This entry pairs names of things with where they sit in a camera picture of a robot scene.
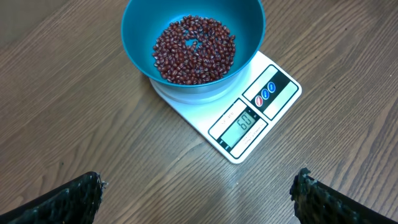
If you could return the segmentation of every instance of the teal bowl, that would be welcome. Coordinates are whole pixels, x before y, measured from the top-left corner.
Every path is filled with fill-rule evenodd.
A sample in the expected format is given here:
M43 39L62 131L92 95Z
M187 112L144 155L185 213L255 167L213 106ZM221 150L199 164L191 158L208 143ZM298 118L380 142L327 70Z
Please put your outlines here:
M221 21L230 29L231 35L236 36L234 64L224 78L201 85L178 85L164 80L154 67L152 47L156 38L171 22L179 21L189 14ZM259 50L265 32L266 16L260 0L131 0L124 11L121 25L123 46L133 64L149 78L180 88L220 85L239 73Z

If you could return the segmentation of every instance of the blue button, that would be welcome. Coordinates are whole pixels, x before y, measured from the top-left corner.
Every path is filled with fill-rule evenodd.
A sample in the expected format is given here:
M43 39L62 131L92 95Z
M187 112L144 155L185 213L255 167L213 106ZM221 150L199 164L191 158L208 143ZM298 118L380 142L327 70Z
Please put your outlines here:
M261 97L262 97L263 99L265 99L265 100L268 100L268 98L269 98L269 92L268 92L268 90L263 89L263 90L261 91Z
M269 91L270 93L273 93L273 92L275 92L275 89L276 89L275 84L274 84L273 82L269 82L269 83L268 83L268 91Z

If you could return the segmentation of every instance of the white scale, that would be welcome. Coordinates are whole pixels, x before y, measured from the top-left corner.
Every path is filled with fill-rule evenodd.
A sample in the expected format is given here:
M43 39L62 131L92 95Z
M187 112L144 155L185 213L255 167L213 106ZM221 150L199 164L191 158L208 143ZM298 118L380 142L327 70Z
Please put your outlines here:
M229 161L241 163L299 98L301 86L257 52L243 70L206 93L150 80L155 91Z

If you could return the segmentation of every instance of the red button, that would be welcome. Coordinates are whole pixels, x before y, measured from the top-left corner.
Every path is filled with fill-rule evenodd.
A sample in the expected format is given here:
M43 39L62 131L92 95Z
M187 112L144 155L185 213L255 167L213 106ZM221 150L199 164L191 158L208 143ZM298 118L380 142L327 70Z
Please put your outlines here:
M262 98L261 98L261 96L256 96L256 105L258 107L262 106Z

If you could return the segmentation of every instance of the wooden surface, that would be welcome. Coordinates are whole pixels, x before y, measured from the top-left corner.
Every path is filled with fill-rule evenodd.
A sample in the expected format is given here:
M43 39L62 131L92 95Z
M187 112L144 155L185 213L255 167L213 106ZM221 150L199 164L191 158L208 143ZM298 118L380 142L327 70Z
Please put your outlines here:
M126 4L0 1L0 213L95 170L97 223L298 223L308 167L398 220L398 1L263 1L261 52L303 94L238 166L127 58Z

